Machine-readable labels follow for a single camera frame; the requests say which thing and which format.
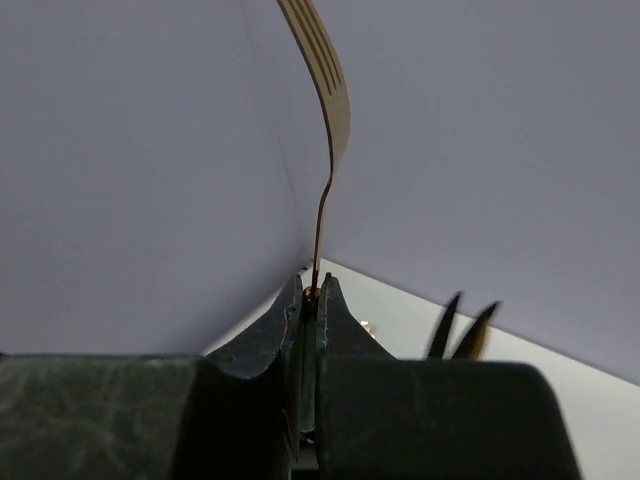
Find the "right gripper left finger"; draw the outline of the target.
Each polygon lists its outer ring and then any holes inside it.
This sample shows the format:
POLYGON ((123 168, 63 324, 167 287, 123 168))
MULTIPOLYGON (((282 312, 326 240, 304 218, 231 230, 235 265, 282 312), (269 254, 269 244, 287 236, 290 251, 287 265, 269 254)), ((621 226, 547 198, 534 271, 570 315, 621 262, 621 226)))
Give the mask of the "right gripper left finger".
POLYGON ((267 311, 212 352, 216 436, 240 465, 289 465, 300 437, 304 294, 291 275, 267 311))

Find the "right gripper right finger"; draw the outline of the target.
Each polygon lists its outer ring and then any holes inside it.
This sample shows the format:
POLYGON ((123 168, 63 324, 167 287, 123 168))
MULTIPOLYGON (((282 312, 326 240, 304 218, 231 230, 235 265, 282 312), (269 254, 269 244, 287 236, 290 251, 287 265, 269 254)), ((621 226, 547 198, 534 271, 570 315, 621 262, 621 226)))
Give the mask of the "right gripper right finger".
POLYGON ((315 432, 328 415, 326 402, 365 403, 374 373, 365 369, 395 361, 349 309, 337 277, 328 273, 319 292, 315 322, 315 432))

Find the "black serrated knife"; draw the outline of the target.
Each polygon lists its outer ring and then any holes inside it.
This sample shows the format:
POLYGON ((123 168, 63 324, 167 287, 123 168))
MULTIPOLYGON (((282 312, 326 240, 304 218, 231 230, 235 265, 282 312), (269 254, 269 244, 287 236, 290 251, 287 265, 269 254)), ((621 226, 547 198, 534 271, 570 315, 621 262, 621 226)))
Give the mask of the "black serrated knife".
POLYGON ((458 304, 463 296, 462 291, 456 292, 443 307, 437 325, 433 331, 429 345, 425 348, 425 359, 443 359, 451 328, 457 313, 458 304))

